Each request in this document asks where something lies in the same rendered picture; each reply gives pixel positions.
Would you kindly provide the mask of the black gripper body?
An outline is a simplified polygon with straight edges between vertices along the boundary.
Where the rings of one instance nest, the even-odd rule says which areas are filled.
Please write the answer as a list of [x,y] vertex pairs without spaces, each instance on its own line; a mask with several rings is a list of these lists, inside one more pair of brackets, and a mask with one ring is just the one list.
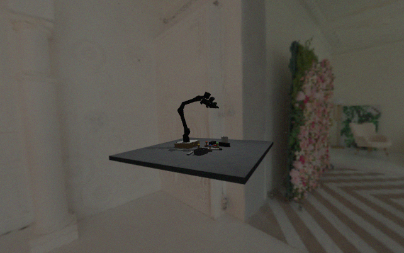
[[[206,100],[206,101],[205,101],[206,107],[209,108],[211,103],[212,103],[212,102],[208,102],[208,100]],[[209,106],[209,107],[208,107],[208,106]]]

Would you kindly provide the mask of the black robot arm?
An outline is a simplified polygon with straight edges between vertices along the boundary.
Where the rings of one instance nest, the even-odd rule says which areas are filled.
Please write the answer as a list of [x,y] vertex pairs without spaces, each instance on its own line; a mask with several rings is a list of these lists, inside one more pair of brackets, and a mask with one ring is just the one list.
[[[187,101],[185,101],[185,102],[182,102],[182,104],[180,105],[180,107],[177,109],[177,112],[179,113],[179,115],[180,115],[180,117],[181,117],[182,124],[183,124],[183,127],[184,127],[183,142],[190,142],[190,141],[189,141],[189,137],[188,137],[188,135],[190,134],[190,130],[189,130],[189,128],[187,127],[187,124],[186,124],[186,121],[185,121],[185,118],[184,118],[184,111],[183,111],[184,106],[185,106],[186,104],[193,103],[193,102],[195,102],[195,101],[201,101],[200,104],[205,104],[205,101],[206,101],[207,99],[209,99],[210,95],[211,95],[210,93],[205,92],[204,96],[197,96],[197,97],[195,97],[195,98],[193,98],[193,99],[190,99],[190,100],[187,100]],[[202,100],[201,100],[201,99],[202,99]],[[208,102],[212,102],[214,99],[215,99],[214,97],[211,97],[211,98],[208,100]]]

